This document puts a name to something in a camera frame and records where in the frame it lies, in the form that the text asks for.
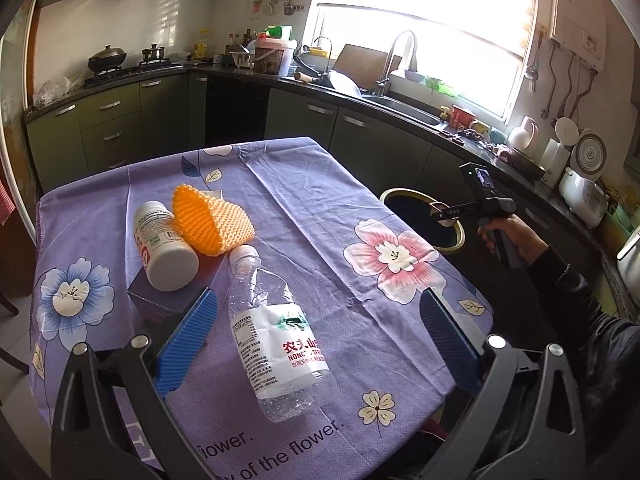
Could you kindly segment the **black sleeved right forearm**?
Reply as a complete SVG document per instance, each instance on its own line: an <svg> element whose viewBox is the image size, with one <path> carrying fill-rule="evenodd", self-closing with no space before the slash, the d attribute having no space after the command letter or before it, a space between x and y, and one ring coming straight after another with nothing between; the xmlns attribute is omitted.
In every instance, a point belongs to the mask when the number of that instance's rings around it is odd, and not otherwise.
<svg viewBox="0 0 640 480"><path fill-rule="evenodd" d="M639 405L639 326L603 312L552 247L527 269L577 385L590 460L608 452Z"/></svg>

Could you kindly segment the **person's right hand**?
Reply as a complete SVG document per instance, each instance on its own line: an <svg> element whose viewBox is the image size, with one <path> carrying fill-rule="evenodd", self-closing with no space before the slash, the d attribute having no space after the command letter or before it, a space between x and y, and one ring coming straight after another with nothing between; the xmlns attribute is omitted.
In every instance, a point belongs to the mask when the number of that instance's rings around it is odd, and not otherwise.
<svg viewBox="0 0 640 480"><path fill-rule="evenodd" d="M518 250L523 262L528 266L536 261L548 248L548 244L540 238L516 214L506 218L495 218L477 229L484 240L487 249L494 255L498 254L496 246L496 233L505 235Z"/></svg>

